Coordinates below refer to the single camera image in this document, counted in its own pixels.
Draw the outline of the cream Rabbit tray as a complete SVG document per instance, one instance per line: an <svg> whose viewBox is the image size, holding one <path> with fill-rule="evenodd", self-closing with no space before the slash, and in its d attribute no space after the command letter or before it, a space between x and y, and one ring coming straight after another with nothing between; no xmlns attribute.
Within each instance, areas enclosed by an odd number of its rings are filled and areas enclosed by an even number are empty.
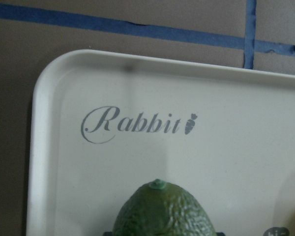
<svg viewBox="0 0 295 236"><path fill-rule="evenodd" d="M35 85L29 236L101 236L162 179L228 236L295 236L295 76L78 50Z"/></svg>

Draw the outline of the green lime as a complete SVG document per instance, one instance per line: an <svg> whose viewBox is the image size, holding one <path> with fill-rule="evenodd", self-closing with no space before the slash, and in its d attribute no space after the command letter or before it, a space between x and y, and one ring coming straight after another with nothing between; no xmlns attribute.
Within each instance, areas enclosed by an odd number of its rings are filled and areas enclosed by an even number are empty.
<svg viewBox="0 0 295 236"><path fill-rule="evenodd" d="M182 187L156 179L139 187L115 220L115 236L215 236L207 213Z"/></svg>

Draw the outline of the blue tape grid lines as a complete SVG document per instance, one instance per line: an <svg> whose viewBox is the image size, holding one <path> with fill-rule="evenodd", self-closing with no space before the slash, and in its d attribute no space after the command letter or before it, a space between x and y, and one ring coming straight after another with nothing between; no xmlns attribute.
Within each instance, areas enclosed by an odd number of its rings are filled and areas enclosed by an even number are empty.
<svg viewBox="0 0 295 236"><path fill-rule="evenodd" d="M246 13L245 35L237 37L0 3L0 19L241 49L244 51L244 68L246 69L253 68L255 52L295 57L295 45L293 44L255 39L256 1L248 1Z"/></svg>

